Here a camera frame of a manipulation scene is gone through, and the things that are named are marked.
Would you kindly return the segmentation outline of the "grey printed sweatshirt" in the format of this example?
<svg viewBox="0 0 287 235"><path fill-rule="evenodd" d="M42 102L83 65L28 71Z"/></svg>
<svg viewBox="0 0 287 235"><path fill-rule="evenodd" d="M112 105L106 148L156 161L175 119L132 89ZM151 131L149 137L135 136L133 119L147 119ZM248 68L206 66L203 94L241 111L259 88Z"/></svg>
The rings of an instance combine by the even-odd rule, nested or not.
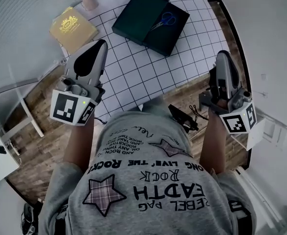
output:
<svg viewBox="0 0 287 235"><path fill-rule="evenodd" d="M234 173L207 172L185 130L151 102L101 132L83 172L61 162L39 235L255 235L256 214Z"/></svg>

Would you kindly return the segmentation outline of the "person's right forearm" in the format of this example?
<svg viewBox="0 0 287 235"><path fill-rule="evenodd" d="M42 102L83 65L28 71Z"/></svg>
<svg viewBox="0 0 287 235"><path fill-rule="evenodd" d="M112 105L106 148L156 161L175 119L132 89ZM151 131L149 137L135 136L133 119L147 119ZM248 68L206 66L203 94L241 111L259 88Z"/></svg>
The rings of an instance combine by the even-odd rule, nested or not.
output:
<svg viewBox="0 0 287 235"><path fill-rule="evenodd" d="M208 111L209 120L205 130L199 164L207 171L216 174L226 170L226 136L227 130L219 116Z"/></svg>

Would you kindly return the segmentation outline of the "white stool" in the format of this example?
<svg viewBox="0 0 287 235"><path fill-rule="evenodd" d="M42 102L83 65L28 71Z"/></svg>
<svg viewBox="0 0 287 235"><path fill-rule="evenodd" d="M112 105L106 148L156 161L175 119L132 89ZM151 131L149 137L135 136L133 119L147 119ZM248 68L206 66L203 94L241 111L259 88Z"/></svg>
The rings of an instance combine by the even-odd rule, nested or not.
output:
<svg viewBox="0 0 287 235"><path fill-rule="evenodd" d="M257 112L257 120L247 136L245 149L250 150L262 140L282 149L287 137L287 126L261 111Z"/></svg>

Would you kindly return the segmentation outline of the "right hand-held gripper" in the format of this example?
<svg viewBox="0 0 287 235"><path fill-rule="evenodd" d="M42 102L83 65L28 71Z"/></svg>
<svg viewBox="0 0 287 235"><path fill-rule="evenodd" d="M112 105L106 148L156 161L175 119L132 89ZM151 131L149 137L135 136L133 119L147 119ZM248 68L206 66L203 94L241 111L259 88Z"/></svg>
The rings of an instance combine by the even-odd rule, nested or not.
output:
<svg viewBox="0 0 287 235"><path fill-rule="evenodd" d="M199 95L199 108L206 106L218 115L229 134L247 134L257 123L255 106L251 93L241 88L241 75L236 60L225 50L216 57L216 83L220 97L230 99L227 109L213 101L210 90Z"/></svg>

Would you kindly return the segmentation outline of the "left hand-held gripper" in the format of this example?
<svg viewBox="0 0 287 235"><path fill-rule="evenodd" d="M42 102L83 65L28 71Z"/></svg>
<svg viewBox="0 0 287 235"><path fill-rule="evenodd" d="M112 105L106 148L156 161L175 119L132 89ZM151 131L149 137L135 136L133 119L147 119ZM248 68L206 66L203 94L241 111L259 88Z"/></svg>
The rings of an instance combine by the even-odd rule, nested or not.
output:
<svg viewBox="0 0 287 235"><path fill-rule="evenodd" d="M50 118L73 126L84 126L105 90L99 83L108 53L108 44L100 39L70 55L65 75L52 92Z"/></svg>

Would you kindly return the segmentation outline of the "black waist-mounted device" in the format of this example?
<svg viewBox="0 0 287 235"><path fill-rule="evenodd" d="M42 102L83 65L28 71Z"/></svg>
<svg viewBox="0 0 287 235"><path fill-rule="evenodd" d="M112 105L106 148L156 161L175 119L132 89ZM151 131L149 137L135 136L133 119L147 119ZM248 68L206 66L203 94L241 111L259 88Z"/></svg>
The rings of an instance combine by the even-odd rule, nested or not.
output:
<svg viewBox="0 0 287 235"><path fill-rule="evenodd" d="M172 104L168 106L173 119L179 123L186 133L189 133L189 131L198 131L198 124L193 120L193 118L180 109L176 108Z"/></svg>

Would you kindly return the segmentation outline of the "dark green box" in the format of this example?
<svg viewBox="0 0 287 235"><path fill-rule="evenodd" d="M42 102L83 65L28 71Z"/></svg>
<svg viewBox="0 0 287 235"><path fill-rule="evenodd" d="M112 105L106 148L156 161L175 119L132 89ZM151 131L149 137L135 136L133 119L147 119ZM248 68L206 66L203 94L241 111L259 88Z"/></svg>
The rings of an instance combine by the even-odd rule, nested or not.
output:
<svg viewBox="0 0 287 235"><path fill-rule="evenodd" d="M159 54L170 56L190 15L169 2L160 12L151 28L161 20L161 16L165 12L171 12L176 17L175 24L172 26L164 25L153 31L149 30L145 36L143 45Z"/></svg>

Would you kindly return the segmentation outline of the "person's right hand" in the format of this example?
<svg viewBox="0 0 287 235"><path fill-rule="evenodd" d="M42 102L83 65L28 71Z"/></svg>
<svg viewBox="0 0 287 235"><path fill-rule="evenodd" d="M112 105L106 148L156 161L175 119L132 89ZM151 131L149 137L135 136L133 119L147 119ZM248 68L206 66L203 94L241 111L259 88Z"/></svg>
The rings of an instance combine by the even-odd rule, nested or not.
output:
<svg viewBox="0 0 287 235"><path fill-rule="evenodd" d="M224 97L224 96L220 96L218 98L218 101L217 101L217 105L220 107L220 108L223 108L223 109L228 109L228 98L227 97Z"/></svg>

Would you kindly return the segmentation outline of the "yellow gold-printed book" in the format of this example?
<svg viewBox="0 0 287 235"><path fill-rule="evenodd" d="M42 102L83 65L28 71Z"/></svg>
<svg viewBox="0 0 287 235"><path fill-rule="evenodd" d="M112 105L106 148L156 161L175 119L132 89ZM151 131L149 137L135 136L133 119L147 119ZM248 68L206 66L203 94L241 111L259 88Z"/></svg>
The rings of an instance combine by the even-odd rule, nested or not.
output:
<svg viewBox="0 0 287 235"><path fill-rule="evenodd" d="M75 53L99 33L97 28L73 7L68 7L53 20L49 32L69 54Z"/></svg>

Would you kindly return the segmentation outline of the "white grid tablecloth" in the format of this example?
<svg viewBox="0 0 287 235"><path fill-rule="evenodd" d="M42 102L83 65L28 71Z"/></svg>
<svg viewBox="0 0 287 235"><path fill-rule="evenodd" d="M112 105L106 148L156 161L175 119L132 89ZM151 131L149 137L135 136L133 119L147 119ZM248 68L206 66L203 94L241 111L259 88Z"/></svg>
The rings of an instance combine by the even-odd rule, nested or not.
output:
<svg viewBox="0 0 287 235"><path fill-rule="evenodd" d="M209 72L220 50L228 50L224 33L207 0L169 0L190 16L170 56L115 34L112 26L130 0L97 0L96 9L75 9L98 29L108 44L100 80L105 94L95 109L103 121Z"/></svg>

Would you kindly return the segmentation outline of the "black equipment pile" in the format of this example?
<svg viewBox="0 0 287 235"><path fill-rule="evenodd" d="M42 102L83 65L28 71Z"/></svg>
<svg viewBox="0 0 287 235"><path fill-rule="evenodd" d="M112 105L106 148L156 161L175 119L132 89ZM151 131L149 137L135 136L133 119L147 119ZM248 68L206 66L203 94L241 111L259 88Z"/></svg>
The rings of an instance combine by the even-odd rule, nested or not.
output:
<svg viewBox="0 0 287 235"><path fill-rule="evenodd" d="M24 204L21 214L21 230L23 235L38 235L39 214L43 206L42 199L38 198L34 206Z"/></svg>

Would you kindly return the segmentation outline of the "blue-handled scissors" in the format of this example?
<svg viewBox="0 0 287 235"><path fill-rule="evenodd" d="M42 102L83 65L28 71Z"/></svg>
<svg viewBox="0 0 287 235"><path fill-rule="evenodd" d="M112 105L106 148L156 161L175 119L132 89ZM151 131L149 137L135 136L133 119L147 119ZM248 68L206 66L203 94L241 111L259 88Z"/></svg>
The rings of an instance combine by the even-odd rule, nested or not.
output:
<svg viewBox="0 0 287 235"><path fill-rule="evenodd" d="M175 24L176 22L176 17L173 16L173 14L171 12L165 12L162 14L161 16L161 20L156 24L154 25L150 31L153 31L161 26L172 26L173 24Z"/></svg>

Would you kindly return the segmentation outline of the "person's left forearm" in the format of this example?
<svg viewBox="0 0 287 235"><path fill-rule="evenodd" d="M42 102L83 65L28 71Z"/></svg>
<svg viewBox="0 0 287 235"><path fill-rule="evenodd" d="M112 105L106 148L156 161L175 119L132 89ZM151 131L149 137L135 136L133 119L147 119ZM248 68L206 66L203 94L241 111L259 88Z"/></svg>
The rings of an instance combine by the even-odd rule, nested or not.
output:
<svg viewBox="0 0 287 235"><path fill-rule="evenodd" d="M73 126L63 162L77 165L83 172L88 168L93 141L94 114L84 126Z"/></svg>

